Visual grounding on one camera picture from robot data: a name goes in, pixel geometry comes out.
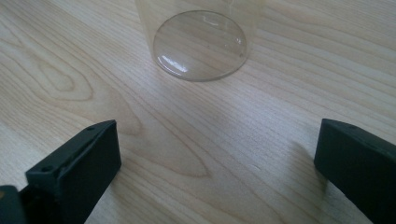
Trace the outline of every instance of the black plastic object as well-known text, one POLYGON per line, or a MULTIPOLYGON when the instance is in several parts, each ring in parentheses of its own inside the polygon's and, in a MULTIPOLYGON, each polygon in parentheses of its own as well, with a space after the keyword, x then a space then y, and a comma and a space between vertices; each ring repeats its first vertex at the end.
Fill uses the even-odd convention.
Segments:
POLYGON ((396 146, 356 126, 324 119, 314 162, 374 223, 396 223, 396 146))
POLYGON ((0 187, 0 223, 84 223, 120 166, 116 121, 92 125, 27 171, 19 194, 0 187))

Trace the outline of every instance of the wooden table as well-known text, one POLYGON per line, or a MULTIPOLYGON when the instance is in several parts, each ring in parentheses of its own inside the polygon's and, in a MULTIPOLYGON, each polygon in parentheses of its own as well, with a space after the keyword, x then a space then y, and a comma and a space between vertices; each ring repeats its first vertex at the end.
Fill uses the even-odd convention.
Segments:
POLYGON ((133 0, 0 1, 0 185, 116 119, 87 223, 370 223, 313 158, 323 118, 396 144, 396 1, 268 0, 254 41, 193 83, 150 59, 133 0))

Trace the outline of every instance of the clear glass container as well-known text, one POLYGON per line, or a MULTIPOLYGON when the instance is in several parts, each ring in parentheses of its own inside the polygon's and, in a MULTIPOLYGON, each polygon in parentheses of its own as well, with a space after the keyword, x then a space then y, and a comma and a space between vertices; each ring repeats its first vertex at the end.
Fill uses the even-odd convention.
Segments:
POLYGON ((248 58, 264 0, 135 0, 153 60, 189 81, 230 75, 248 58))

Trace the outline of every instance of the glass bottom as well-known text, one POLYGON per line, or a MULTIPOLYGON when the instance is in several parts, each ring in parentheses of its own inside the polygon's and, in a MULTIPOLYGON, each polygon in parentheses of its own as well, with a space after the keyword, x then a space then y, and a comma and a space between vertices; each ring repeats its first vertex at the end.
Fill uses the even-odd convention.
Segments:
POLYGON ((188 11, 166 21, 154 37, 153 58, 167 73, 209 81, 237 70, 248 57, 241 27, 219 13, 188 11))

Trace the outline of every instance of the wood grain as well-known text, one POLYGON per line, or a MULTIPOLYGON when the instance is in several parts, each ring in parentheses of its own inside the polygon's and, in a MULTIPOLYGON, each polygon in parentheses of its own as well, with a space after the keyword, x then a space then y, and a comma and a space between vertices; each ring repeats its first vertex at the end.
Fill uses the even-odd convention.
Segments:
POLYGON ((134 1, 0 2, 0 185, 118 122, 87 223, 370 223, 314 167, 322 118, 396 144, 396 1, 268 0, 246 64, 191 83, 149 56, 134 1))

